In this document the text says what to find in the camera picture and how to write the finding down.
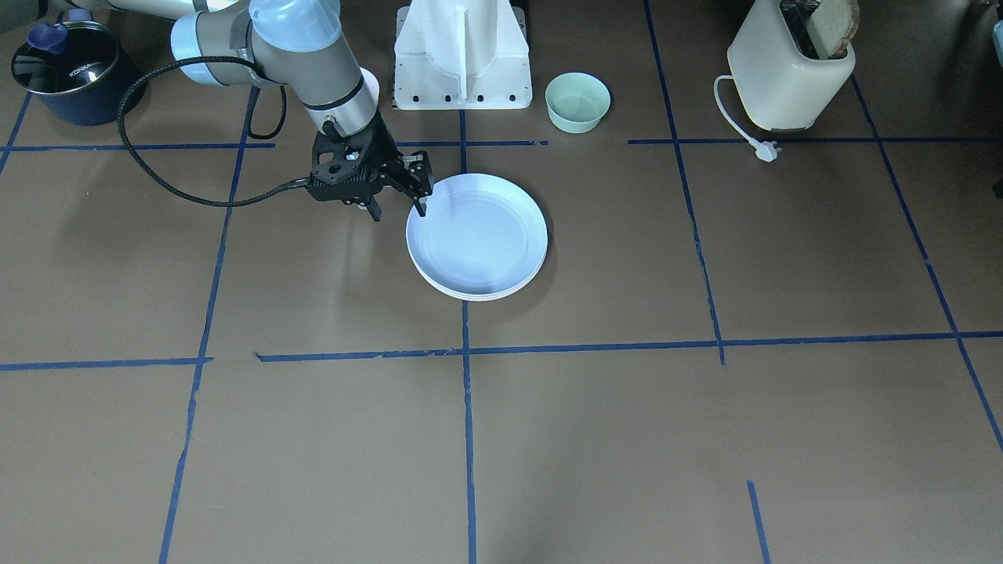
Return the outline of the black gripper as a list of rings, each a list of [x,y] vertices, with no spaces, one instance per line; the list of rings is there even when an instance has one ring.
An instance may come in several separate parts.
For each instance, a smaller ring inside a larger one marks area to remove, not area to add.
[[[381,221],[377,193],[386,188],[411,199],[413,210],[426,217],[427,197],[433,195],[434,174],[424,150],[404,156],[397,149],[380,112],[361,131],[342,136],[335,121],[326,119],[313,143],[306,190],[319,202],[365,206],[374,222]]]

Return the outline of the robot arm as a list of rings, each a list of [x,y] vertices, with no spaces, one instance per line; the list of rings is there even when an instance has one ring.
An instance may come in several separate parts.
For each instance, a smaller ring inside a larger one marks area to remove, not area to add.
[[[85,7],[74,4],[68,21],[30,29],[11,71],[61,119],[81,126],[116,124],[133,160],[176,196],[182,190],[154,174],[125,131],[125,115],[148,82],[183,69],[201,85],[291,90],[317,129],[310,174],[264,197],[304,189],[316,201],[358,206],[380,220],[376,195],[391,188],[425,215],[434,185],[429,156],[404,156],[397,149],[342,32],[340,12],[337,1],[235,1],[216,11],[204,2],[189,9],[157,7],[155,14],[173,18],[173,61],[140,74],[118,36],[83,19]]]

